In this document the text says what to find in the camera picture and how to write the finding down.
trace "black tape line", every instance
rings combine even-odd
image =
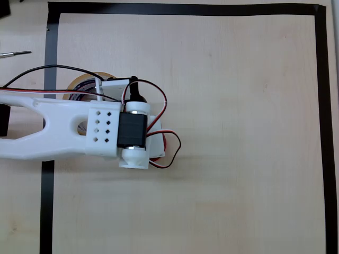
[[[65,3],[49,2],[56,13],[194,15],[194,16],[258,16],[315,15],[314,4],[136,4],[136,3]]]
[[[57,63],[58,28],[60,14],[48,13],[46,28],[45,65]],[[57,70],[44,70],[44,89],[56,89]],[[55,98],[55,95],[44,95]],[[53,242],[53,199],[54,199],[54,161],[41,164],[41,200],[40,200],[40,253],[52,254]]]
[[[54,161],[41,165],[40,253],[52,254]]]
[[[58,23],[61,13],[191,15],[191,16],[257,16],[313,15],[317,55],[319,124],[324,178],[326,253],[338,251],[337,195],[333,149],[331,94],[329,85],[326,7],[317,4],[137,4],[137,3],[65,3],[49,2],[45,64],[57,63]],[[46,89],[56,88],[56,70],[45,70]],[[52,253],[54,162],[42,164],[40,253]]]
[[[4,0],[0,3],[0,18],[11,14],[10,1]]]
[[[338,253],[337,191],[335,182],[331,93],[329,85],[326,7],[319,6],[315,15],[318,75],[319,124],[322,147],[326,253]]]

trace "white robotic arm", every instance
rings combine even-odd
[[[97,91],[122,94],[121,87],[129,81],[97,79]],[[146,137],[146,129],[155,117],[150,105],[127,102],[125,111],[120,102],[67,101],[0,95],[0,104],[26,107],[43,116],[42,131],[11,140],[0,139],[0,158],[54,160],[76,155],[96,155],[119,158],[119,167],[147,169],[150,151],[164,156],[162,134]],[[80,135],[78,125],[87,121],[86,135]],[[152,131],[161,128],[160,121]]]

